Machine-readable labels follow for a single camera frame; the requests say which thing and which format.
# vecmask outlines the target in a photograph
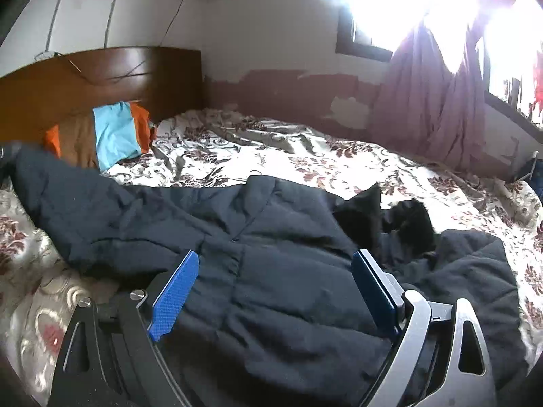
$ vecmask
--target blue gripper pad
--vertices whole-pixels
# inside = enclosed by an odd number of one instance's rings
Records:
[[[389,298],[383,283],[360,255],[360,252],[356,252],[352,256],[351,273],[375,325],[383,334],[394,341],[400,334],[397,326],[396,306]]]
[[[190,251],[179,264],[176,271],[153,304],[153,318],[147,328],[153,341],[168,334],[191,291],[198,276],[199,261],[194,251]]]

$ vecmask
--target headboard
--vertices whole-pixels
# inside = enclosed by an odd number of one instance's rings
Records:
[[[42,142],[69,115],[139,101],[155,123],[203,107],[200,51],[119,47],[56,55],[0,78],[0,142]]]

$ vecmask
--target bed sheet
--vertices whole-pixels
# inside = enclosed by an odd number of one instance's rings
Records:
[[[151,151],[116,164],[104,176],[121,184],[175,188],[225,187],[257,174],[343,198],[378,182],[383,208],[417,198],[437,232],[478,229],[498,236],[519,286],[526,360],[535,363],[543,348],[543,211],[525,182],[461,178],[378,145],[217,110],[163,121]],[[83,278],[68,268],[13,190],[0,190],[0,347],[42,405],[75,304],[82,296],[105,301],[116,288],[114,282]]]

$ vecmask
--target black wire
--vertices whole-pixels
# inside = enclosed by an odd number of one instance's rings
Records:
[[[166,29],[166,32],[164,33],[164,36],[162,37],[162,40],[161,40],[160,44],[158,45],[158,47],[161,47],[162,43],[166,39],[166,36],[167,36],[167,34],[168,34],[169,30],[170,30],[170,27],[172,27],[173,22],[175,21],[175,19],[177,18],[177,15],[179,14],[179,11],[181,10],[181,5],[183,4],[183,1],[184,0],[181,0],[181,2],[179,3],[179,7],[177,8],[177,12],[175,13],[174,17],[170,21],[170,24],[168,25],[168,28]],[[88,82],[90,85],[97,85],[97,86],[105,86],[105,85],[117,84],[121,80],[123,80],[124,78],[129,77],[132,74],[132,72],[134,72],[134,70],[141,67],[147,61],[147,58],[146,58],[142,62],[140,62],[137,66],[135,66],[132,70],[130,70],[128,73],[126,73],[126,74],[124,74],[122,76],[116,76],[116,77],[113,77],[113,78],[108,78],[108,79],[105,80],[105,82],[100,83],[100,82],[96,82],[96,81],[91,81],[89,78],[87,78],[85,76],[85,74],[83,73],[83,71],[79,67],[77,67],[77,65],[75,65],[75,63],[70,58],[68,58],[66,55],[64,55],[64,54],[62,54],[60,52],[55,52],[54,57],[59,57],[59,58],[66,59],[70,63],[70,65],[72,67],[74,67],[75,70],[77,70],[78,74],[86,82]]]

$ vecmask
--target window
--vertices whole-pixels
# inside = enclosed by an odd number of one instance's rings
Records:
[[[480,1],[349,0],[348,6],[341,9],[336,51],[389,61],[409,31],[424,20],[434,34],[445,64],[456,72],[462,60],[466,27],[476,17]],[[530,115],[530,105],[537,100],[538,82],[534,80],[534,73],[541,73],[543,94],[541,40],[543,11],[539,5],[535,0],[514,0],[514,4],[493,13],[477,47],[483,82],[491,94],[487,93],[487,99],[492,101],[492,106],[514,116],[512,119],[517,123],[522,119],[526,124],[529,119],[543,129],[538,106]],[[512,99],[515,85],[519,87],[517,105],[513,105]]]

